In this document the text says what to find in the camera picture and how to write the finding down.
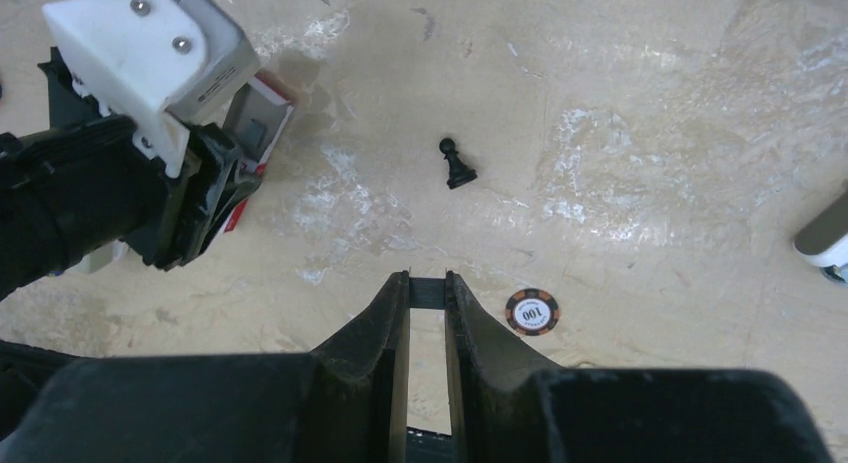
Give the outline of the red staple box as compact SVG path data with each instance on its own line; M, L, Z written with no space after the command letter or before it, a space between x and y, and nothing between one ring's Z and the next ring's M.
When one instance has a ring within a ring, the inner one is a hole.
M247 200L262 184L270 155L293 110L293 100L281 83L264 70L233 96L213 146L229 168L210 222L212 233L226 233L237 225Z

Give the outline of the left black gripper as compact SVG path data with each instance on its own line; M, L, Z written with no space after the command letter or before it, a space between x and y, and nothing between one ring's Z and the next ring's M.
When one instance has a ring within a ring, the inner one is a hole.
M50 124L60 136L45 195L71 261L115 239L160 270L200 256L216 235L210 222L229 168L213 148L220 128L190 126L180 174L171 178L160 158L135 146L130 118L104 117L93 97L73 91L57 48L39 68L48 81Z

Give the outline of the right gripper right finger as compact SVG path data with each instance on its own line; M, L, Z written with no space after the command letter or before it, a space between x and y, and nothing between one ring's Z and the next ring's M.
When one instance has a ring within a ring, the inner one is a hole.
M448 273L445 324L459 462L828 462L807 407L774 374L573 368L487 313Z

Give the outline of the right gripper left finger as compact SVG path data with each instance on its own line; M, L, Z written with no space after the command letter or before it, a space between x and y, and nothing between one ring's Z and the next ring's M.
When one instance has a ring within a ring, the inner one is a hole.
M79 359L5 462L401 462L410 277L308 353Z

